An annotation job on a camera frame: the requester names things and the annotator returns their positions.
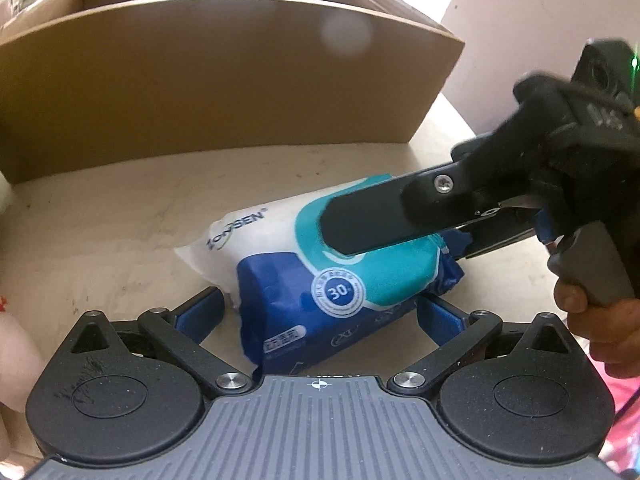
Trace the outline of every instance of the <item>brown cardboard box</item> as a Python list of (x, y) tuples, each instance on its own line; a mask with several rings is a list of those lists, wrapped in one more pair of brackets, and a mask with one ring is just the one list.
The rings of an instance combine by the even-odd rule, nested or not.
[(0, 171), (407, 142), (462, 47), (400, 0), (41, 0), (0, 30)]

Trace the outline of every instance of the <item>gray ribbed plate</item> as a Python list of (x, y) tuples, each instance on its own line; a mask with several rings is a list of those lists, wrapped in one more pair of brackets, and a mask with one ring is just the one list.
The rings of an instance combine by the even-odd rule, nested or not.
[(380, 389), (373, 377), (267, 377), (250, 394), (214, 402), (198, 429), (161, 456), (101, 470), (46, 460), (29, 478), (615, 480), (617, 477), (595, 457), (535, 468), (494, 462), (449, 436), (425, 402), (392, 396)]

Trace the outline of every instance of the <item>wooden table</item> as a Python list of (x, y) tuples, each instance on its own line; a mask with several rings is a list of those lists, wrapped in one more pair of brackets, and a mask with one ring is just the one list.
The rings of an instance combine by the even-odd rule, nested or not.
[[(187, 153), (113, 164), (21, 184), (0, 218), (0, 293), (47, 359), (86, 310), (111, 320), (173, 308), (208, 284), (175, 254), (225, 212), (378, 173), (449, 160), (472, 135), (440, 96), (409, 144), (272, 146)], [(458, 307), (505, 320), (555, 311), (546, 251), (535, 239), (462, 262), (447, 295)], [(228, 312), (203, 343), (250, 372)], [(394, 354), (388, 348), (396, 348)], [(408, 315), (305, 374), (375, 374), (423, 357), (434, 343)], [(24, 416), (2, 412), (15, 450), (37, 455)]]

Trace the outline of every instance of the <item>round blue and white logo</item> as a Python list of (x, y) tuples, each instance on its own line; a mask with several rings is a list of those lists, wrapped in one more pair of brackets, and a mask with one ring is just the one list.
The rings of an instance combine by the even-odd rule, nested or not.
[(332, 317), (351, 317), (357, 314), (365, 299), (362, 280), (345, 269), (325, 269), (311, 285), (314, 301)]

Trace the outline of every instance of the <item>blue and white package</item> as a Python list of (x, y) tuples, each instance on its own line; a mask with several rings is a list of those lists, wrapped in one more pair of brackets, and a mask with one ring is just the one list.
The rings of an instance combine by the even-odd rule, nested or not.
[(318, 220), (329, 200), (389, 178), (229, 213), (176, 249), (239, 306), (242, 348), (258, 374), (317, 364), (413, 310), (421, 291), (443, 294), (462, 278), (440, 235), (356, 256), (324, 243)]

